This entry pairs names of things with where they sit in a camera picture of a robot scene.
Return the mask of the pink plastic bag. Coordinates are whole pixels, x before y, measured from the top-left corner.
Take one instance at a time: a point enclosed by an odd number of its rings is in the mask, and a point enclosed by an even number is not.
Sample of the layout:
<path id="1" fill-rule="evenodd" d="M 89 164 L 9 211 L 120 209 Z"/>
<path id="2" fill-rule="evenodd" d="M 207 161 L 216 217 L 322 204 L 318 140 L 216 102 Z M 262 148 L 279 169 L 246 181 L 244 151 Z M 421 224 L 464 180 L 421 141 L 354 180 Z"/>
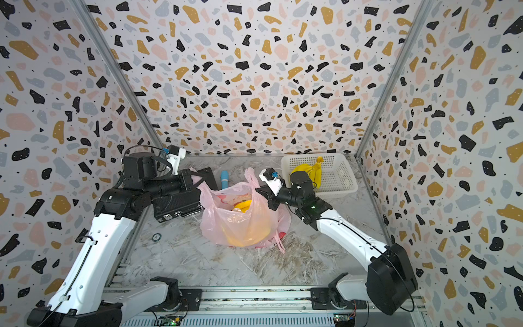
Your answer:
<path id="1" fill-rule="evenodd" d="M 267 199 L 256 192 L 260 183 L 253 168 L 245 170 L 245 180 L 222 190 L 212 190 L 198 182 L 203 207 L 200 230 L 207 240 L 227 247 L 271 248 L 285 253 L 283 238 L 291 225 L 287 208 L 269 209 Z"/>

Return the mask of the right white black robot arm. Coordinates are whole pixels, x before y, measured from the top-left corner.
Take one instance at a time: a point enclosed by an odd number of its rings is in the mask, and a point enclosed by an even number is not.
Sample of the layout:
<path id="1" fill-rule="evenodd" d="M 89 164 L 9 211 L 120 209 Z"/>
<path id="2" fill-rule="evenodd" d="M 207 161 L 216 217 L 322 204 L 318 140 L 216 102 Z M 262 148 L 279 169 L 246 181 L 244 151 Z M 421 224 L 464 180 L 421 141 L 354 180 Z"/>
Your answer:
<path id="1" fill-rule="evenodd" d="M 260 179 L 265 185 L 256 191 L 267 199 L 269 209 L 275 211 L 283 205 L 293 208 L 303 223 L 342 246 L 366 271 L 363 279 L 340 274 L 329 283 L 326 295 L 313 297 L 314 304 L 345 309 L 357 301 L 369 301 L 390 316 L 413 300 L 418 282 L 401 245 L 386 245 L 349 223 L 316 195 L 313 181 L 305 172 L 293 173 L 290 185 L 273 168 L 261 171 Z"/>

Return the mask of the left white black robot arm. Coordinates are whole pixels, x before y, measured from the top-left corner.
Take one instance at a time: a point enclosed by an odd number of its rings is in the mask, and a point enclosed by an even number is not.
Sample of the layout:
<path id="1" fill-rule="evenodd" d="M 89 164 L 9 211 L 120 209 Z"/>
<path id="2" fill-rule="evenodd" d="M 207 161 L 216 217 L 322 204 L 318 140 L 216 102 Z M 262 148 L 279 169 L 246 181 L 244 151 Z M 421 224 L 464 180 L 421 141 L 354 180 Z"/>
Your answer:
<path id="1" fill-rule="evenodd" d="M 162 219 L 187 208 L 195 190 L 190 170 L 179 170 L 183 148 L 169 146 L 158 154 L 126 153 L 117 184 L 98 200 L 91 229 L 68 276 L 45 307 L 32 309 L 29 326 L 120 326 L 152 307 L 178 310 L 184 303 L 176 279 L 155 277 L 115 300 L 102 295 L 110 272 L 129 234 L 150 206 Z"/>

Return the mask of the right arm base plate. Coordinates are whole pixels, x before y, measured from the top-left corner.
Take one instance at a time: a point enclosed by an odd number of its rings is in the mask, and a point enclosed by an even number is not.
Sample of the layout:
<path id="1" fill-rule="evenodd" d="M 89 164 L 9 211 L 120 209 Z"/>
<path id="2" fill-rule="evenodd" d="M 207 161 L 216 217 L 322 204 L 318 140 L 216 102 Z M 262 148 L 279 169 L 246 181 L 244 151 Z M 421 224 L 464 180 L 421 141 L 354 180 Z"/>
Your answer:
<path id="1" fill-rule="evenodd" d="M 345 300 L 335 287 L 312 287 L 310 293 L 313 310 L 367 309 L 366 301 Z"/>

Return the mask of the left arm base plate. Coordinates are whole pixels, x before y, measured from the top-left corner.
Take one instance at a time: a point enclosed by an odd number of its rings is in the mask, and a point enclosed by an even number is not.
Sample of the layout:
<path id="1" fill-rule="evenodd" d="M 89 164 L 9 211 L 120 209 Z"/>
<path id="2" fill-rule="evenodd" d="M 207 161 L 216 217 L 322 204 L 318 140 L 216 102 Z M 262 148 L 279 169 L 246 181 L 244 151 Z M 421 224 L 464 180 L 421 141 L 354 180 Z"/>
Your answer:
<path id="1" fill-rule="evenodd" d="M 182 288 L 178 292 L 168 291 L 165 301 L 159 305 L 152 306 L 147 311 L 160 312 L 192 312 L 198 311 L 202 302 L 203 290 L 199 288 Z"/>

